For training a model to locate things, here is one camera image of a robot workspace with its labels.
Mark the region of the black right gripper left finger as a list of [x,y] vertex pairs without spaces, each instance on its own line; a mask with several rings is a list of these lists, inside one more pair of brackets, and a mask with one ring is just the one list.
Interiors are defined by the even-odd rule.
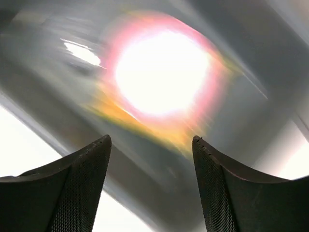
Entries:
[[111,147],[105,135],[47,165],[2,177],[1,231],[92,231]]

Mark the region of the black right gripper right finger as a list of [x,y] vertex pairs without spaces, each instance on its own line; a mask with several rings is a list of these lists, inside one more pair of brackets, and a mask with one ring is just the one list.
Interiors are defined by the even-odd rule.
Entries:
[[209,232],[306,232],[309,179],[272,176],[192,140],[195,172]]

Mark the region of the yellow bamboo mat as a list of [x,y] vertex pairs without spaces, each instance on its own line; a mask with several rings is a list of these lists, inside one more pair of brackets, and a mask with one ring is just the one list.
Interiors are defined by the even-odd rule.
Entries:
[[108,29],[106,71],[87,108],[172,150],[207,135],[241,69],[196,29],[163,13],[128,12]]

